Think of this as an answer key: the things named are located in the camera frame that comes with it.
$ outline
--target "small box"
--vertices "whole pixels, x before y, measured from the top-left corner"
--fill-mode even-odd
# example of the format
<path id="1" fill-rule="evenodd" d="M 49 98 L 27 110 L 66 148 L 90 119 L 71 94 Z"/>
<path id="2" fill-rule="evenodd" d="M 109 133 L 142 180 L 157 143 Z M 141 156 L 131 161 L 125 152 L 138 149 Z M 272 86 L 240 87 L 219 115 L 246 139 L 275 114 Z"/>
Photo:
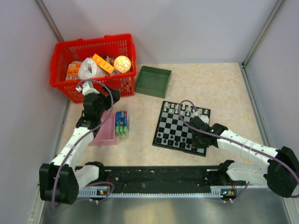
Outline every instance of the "small box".
<path id="1" fill-rule="evenodd" d="M 79 68 L 81 66 L 81 63 L 71 63 L 69 64 L 69 68 L 67 69 L 66 73 L 66 81 L 75 81 L 77 79 L 80 79 L 78 76 Z"/>
<path id="2" fill-rule="evenodd" d="M 126 111 L 116 112 L 115 132 L 118 136 L 126 136 L 129 134 L 129 116 Z"/>

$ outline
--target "chessboard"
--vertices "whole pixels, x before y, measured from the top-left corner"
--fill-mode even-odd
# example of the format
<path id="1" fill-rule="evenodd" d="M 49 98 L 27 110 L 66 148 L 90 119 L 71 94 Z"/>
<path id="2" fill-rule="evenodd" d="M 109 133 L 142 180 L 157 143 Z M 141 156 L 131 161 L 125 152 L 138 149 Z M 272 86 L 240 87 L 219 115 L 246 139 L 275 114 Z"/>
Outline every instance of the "chessboard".
<path id="1" fill-rule="evenodd" d="M 192 132 L 179 118 L 178 105 L 178 103 L 163 101 L 153 146 L 206 156 L 206 148 L 192 146 Z M 209 124 L 211 110 L 201 107 L 196 108 L 202 120 Z M 182 105 L 181 115 L 187 123 L 194 118 L 193 112 L 194 109 L 190 106 Z"/>

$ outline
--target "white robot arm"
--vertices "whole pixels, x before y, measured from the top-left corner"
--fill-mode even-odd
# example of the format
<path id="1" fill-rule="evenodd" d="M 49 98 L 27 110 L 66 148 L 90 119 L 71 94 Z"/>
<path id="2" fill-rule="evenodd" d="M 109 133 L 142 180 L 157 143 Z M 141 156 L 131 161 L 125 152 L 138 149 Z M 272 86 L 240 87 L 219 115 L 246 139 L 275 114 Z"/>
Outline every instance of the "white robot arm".
<path id="1" fill-rule="evenodd" d="M 291 149 L 287 147 L 277 149 L 257 144 L 235 134 L 220 124 L 214 124 L 210 127 L 200 119 L 200 116 L 192 119 L 189 125 L 212 134 L 211 136 L 192 129 L 192 145 L 197 147 L 213 145 L 219 149 L 235 153 L 253 163 L 242 164 L 235 161 L 226 161 L 222 166 L 220 165 L 220 175 L 225 172 L 233 181 L 246 181 L 268 186 L 274 193 L 282 197 L 292 195 L 298 185 L 294 176 L 281 163 L 269 159 L 270 156 L 282 161 L 299 176 L 299 162 Z"/>
<path id="2" fill-rule="evenodd" d="M 78 191 L 85 187 L 90 182 L 99 178 L 100 169 L 103 164 L 99 162 L 89 162 L 82 169 L 75 171 L 78 160 L 88 144 L 94 139 L 98 133 L 98 129 L 93 130 L 101 123 L 101 117 L 105 110 L 111 107 L 110 96 L 105 97 L 98 92 L 91 81 L 83 84 L 83 89 L 78 87 L 78 91 L 82 91 L 84 95 L 84 110 L 82 116 L 76 124 L 76 128 L 63 150 L 49 164 L 43 164 L 39 170 L 40 176 L 40 195 L 41 199 L 51 201 L 53 194 L 54 180 L 59 167 L 63 164 L 67 157 L 64 166 L 59 174 L 59 181 L 55 193 L 55 201 L 59 203 L 72 204 L 77 199 Z M 120 92 L 109 89 L 113 96 L 113 102 L 120 99 Z"/>

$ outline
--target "beige tabletop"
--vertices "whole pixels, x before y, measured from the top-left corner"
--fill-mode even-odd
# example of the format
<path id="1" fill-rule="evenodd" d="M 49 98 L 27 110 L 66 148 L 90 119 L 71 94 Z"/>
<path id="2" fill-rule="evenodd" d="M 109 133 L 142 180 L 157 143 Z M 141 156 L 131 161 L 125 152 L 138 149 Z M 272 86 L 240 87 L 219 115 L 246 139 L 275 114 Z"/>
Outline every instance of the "beige tabletop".
<path id="1" fill-rule="evenodd" d="M 113 111 L 128 111 L 130 114 L 129 138 L 119 140 L 115 146 L 87 147 L 78 165 L 88 161 L 100 161 L 104 166 L 219 165 L 228 159 L 248 162 L 215 147 L 209 147 L 206 157 L 201 157 L 152 146 L 163 100 L 179 103 L 184 99 L 211 109 L 210 125 L 220 123 L 261 144 L 261 135 L 238 63 L 147 65 L 172 70 L 166 98 L 139 93 L 121 98 Z M 71 137 L 82 110 L 82 104 L 71 103 L 60 150 Z"/>

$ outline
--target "white gear rack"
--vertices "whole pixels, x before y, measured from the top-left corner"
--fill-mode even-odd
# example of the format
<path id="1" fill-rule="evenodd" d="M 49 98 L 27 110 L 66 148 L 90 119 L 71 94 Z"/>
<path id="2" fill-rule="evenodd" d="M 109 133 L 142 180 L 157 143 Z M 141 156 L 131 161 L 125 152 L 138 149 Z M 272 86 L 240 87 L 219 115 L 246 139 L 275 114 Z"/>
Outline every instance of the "white gear rack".
<path id="1" fill-rule="evenodd" d="M 106 196 L 97 195 L 98 189 L 83 188 L 78 193 L 78 198 L 92 197 L 103 198 Z M 140 194 L 140 193 L 119 193 L 111 194 L 109 197 L 114 198 L 178 198 L 178 197 L 201 197 L 201 198 L 222 198 L 221 189 L 211 189 L 211 193 L 174 193 L 174 194 Z"/>

